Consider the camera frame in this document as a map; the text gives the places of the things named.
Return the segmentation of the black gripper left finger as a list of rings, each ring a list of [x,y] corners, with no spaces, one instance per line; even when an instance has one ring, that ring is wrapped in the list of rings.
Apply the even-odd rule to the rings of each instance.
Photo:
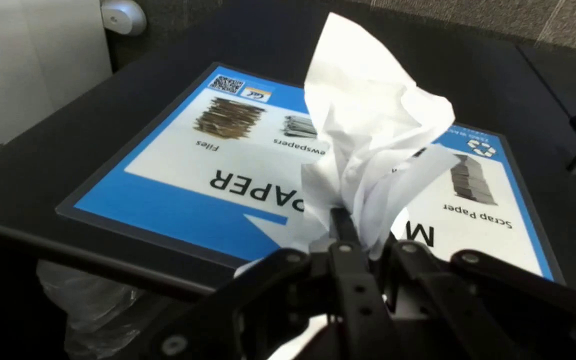
[[[348,360],[388,360],[396,336],[380,287],[371,274],[366,253],[350,214],[332,210],[335,243],[331,266],[340,298],[342,344]]]

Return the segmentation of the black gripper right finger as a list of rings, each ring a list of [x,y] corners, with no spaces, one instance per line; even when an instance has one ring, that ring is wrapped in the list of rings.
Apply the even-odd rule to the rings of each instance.
[[[388,240],[388,295],[408,291],[430,333],[422,350],[445,360],[576,360],[576,290],[479,250],[451,259]]]

